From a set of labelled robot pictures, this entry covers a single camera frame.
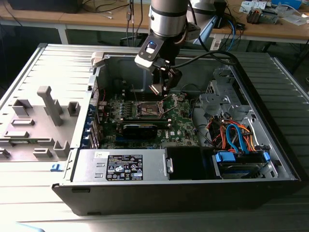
table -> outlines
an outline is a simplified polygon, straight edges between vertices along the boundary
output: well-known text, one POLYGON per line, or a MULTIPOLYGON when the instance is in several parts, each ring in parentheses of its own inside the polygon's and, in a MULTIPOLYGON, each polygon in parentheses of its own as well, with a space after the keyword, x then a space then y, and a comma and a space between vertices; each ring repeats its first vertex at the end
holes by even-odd
MULTIPOLYGON (((108 3, 113 2, 111 0, 96 0, 96 5, 100 2, 108 3)), ((271 24, 248 24, 246 21, 246 14, 239 14, 239 7, 241 0, 228 0, 232 15, 238 22, 246 25, 244 34, 241 36, 242 40, 256 40, 256 41, 269 41, 269 42, 283 42, 283 43, 298 43, 305 44, 309 38, 309 25, 296 26, 283 19, 279 19, 275 25, 271 24)), ((126 31, 126 7, 114 10, 113 19, 108 19, 97 13, 86 12, 81 10, 78 14, 66 14, 58 12, 38 12, 38 11, 16 11, 13 10, 10 5, 4 1, 7 9, 11 14, 26 27, 43 27, 43 28, 56 28, 59 32, 61 42, 63 44, 69 44, 66 34, 67 29, 82 29, 82 30, 99 30, 99 31, 126 31)), ((126 4, 126 1, 118 1, 111 6, 111 8, 126 4)), ((301 11, 308 10, 309 7, 302 6, 301 11)), ((139 32, 148 33, 148 13, 149 5, 143 4, 143 23, 139 32)), ((135 4, 135 25, 140 21, 140 5, 135 4)), ((4 25, 19 26, 14 21, 14 18, 7 12, 3 4, 0 4, 0 22, 4 25)), ((213 29, 211 37, 214 38, 213 45, 220 44, 223 38, 227 37, 231 33, 228 26, 221 29, 213 29)))
MULTIPOLYGON (((102 3, 113 3, 113 0, 96 0, 96 5, 102 3)), ((13 10, 9 3, 0 0, 0 23, 3 25, 20 26, 18 22, 8 13, 10 13, 18 20, 18 22, 25 27, 40 27, 40 28, 55 28, 58 30, 62 44, 69 44, 67 37, 67 29, 79 30, 98 30, 98 31, 126 31, 126 10, 127 7, 122 7, 112 11, 113 19, 108 19, 98 13, 91 13, 85 10, 80 10, 78 14, 67 14, 61 12, 40 12, 40 11, 17 11, 13 10)), ((111 6, 105 6, 102 10, 108 10, 117 6, 125 5, 125 0, 119 0, 111 6)), ((136 28, 140 22, 140 4, 134 4, 134 21, 136 28)), ((140 26, 140 33, 148 33, 148 13, 149 4, 143 4, 143 23, 140 26)), ((132 24, 129 24, 129 31, 132 31, 132 24)))
MULTIPOLYGON (((233 17, 237 22, 246 25, 241 36, 242 40, 305 44, 309 39, 309 24, 296 26, 282 18, 279 18, 276 24, 247 23, 247 14, 239 12, 241 2, 242 0, 228 0, 228 6, 233 17)), ((309 11, 309 7, 302 5, 299 10, 309 11)), ((231 29, 225 26, 221 29, 213 29, 212 33, 215 34, 214 41, 221 40, 231 33, 231 29)))

gray plastic bracket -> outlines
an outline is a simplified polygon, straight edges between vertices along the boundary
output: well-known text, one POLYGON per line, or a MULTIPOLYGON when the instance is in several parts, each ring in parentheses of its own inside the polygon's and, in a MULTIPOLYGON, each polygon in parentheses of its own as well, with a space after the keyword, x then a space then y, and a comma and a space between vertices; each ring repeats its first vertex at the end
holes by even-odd
POLYGON ((36 158, 52 158, 53 155, 48 148, 35 148, 32 153, 36 158))
POLYGON ((38 145, 40 146, 54 146, 55 142, 53 138, 44 138, 42 140, 38 140, 38 145))
MULTIPOLYGON (((54 104, 55 104, 56 109, 58 110, 59 115, 63 114, 63 110, 62 110, 57 99, 54 100, 54 104)), ((48 109, 47 109, 46 106, 44 107, 44 110, 45 110, 46 114, 49 116, 49 112, 48 112, 48 109)))
POLYGON ((10 153, 4 148, 0 148, 0 158, 8 159, 9 157, 10 157, 10 153))
POLYGON ((60 143, 56 141, 54 145, 54 151, 56 152, 59 158, 67 158, 70 153, 70 144, 68 141, 64 143, 63 148, 61 147, 60 143))
POLYGON ((18 117, 28 117, 29 115, 26 109, 32 108, 32 106, 28 100, 17 99, 13 104, 12 108, 18 117))
POLYGON ((78 103, 78 101, 71 101, 69 102, 69 105, 68 105, 68 112, 69 112, 69 115, 72 117, 77 117, 79 115, 79 111, 81 110, 81 107, 78 103))
POLYGON ((43 99, 45 106, 47 108, 47 111, 52 118, 52 121, 55 126, 61 126, 63 121, 60 117, 59 111, 57 107, 55 106, 54 100, 52 99, 52 96, 50 95, 50 92, 52 89, 50 86, 40 86, 37 94, 43 99))

power supply label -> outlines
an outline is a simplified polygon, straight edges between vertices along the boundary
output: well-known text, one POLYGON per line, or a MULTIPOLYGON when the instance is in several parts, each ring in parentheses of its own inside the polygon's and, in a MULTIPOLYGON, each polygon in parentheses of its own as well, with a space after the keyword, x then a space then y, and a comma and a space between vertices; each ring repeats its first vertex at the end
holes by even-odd
POLYGON ((108 156, 106 179, 143 180, 143 155, 112 155, 108 156))

white label sticker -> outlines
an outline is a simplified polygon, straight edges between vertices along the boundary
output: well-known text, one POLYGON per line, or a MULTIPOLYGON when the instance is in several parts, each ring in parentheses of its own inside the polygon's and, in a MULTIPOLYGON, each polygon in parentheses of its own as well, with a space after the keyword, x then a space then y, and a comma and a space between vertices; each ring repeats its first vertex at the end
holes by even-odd
POLYGON ((109 151, 96 151, 95 152, 95 159, 107 158, 109 156, 109 154, 110 154, 109 151))

black cable on robot arm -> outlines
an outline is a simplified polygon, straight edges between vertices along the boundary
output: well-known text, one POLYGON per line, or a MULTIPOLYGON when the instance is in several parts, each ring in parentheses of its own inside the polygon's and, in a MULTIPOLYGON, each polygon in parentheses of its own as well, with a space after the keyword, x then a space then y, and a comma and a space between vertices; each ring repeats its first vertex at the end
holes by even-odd
MULTIPOLYGON (((192 4, 191 4, 190 1, 189 1, 189 6, 190 6, 190 8, 191 8, 193 21, 194 21, 194 23, 197 25, 197 18, 195 17, 194 9, 193 9, 193 6, 192 6, 192 4)), ((202 39, 201 39, 200 36, 198 36, 198 41, 199 41, 199 43, 202 45, 203 49, 204 49, 206 52, 209 52, 209 50, 208 50, 207 47, 204 45, 204 43, 203 43, 203 41, 202 41, 202 39)), ((218 62, 220 62, 220 63, 222 63, 222 64, 230 65, 230 63, 228 63, 228 62, 226 62, 226 61, 224 61, 224 60, 222 60, 222 59, 217 58, 215 55, 213 55, 213 54, 210 54, 210 55, 211 55, 211 57, 214 58, 216 61, 218 61, 218 62)))
POLYGON ((236 58, 236 56, 234 56, 233 54, 231 54, 229 52, 225 52, 225 51, 210 51, 210 52, 207 52, 207 53, 202 54, 200 56, 194 57, 191 60, 188 60, 187 62, 178 64, 178 65, 172 65, 172 66, 169 66, 168 68, 170 68, 170 69, 180 68, 180 67, 183 67, 185 65, 191 64, 192 62, 194 62, 194 61, 196 61, 196 60, 198 60, 200 58, 204 58, 205 56, 208 56, 208 55, 211 55, 211 54, 223 54, 223 55, 229 56, 232 59, 232 62, 226 62, 227 65, 233 65, 234 66, 234 65, 239 64, 239 61, 236 58))

